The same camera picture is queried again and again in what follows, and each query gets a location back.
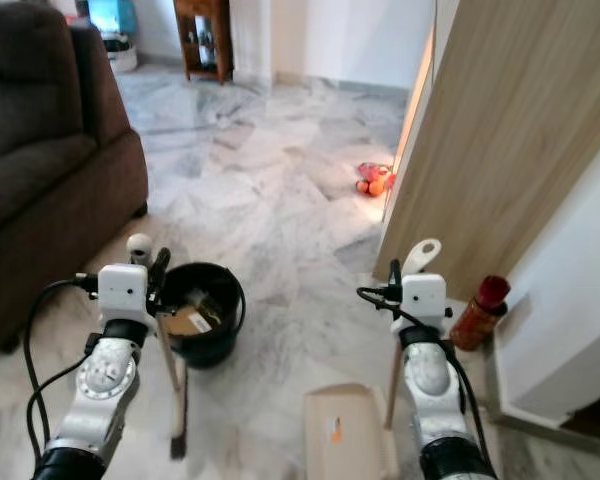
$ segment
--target blue object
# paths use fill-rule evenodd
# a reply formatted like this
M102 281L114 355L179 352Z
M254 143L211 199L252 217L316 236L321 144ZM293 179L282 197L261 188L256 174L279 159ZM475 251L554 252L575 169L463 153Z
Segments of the blue object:
M89 0L89 18L101 32L136 32L136 15L130 0Z

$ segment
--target sofa cushion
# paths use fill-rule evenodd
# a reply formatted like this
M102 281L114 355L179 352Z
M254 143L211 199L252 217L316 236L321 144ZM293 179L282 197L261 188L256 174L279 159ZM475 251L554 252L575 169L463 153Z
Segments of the sofa cushion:
M33 143L0 158L0 226L75 170L95 150L86 135Z
M64 17L48 6L0 4L0 157L82 129L78 70Z
M107 145L130 128L100 32L85 19L69 27L82 93L84 133Z

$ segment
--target brown sofa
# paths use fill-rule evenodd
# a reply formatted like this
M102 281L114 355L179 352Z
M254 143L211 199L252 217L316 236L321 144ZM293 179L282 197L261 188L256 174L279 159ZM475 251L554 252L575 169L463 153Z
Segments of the brown sofa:
M147 170L99 32L0 4L0 348L134 214Z

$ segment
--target sofa armrest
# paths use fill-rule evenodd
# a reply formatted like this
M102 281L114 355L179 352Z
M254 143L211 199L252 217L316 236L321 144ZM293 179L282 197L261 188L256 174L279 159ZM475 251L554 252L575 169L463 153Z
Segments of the sofa armrest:
M100 32L87 21L69 27L80 77L85 133L106 145L127 131L129 119Z

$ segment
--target orange toy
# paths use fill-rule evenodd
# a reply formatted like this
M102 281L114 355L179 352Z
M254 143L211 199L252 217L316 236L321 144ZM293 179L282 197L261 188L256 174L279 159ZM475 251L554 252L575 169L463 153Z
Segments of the orange toy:
M393 187L396 180L395 174L391 173L391 167L379 163L361 163L358 171L364 180L356 182L356 189L360 193L366 193L372 197L379 197L385 190Z

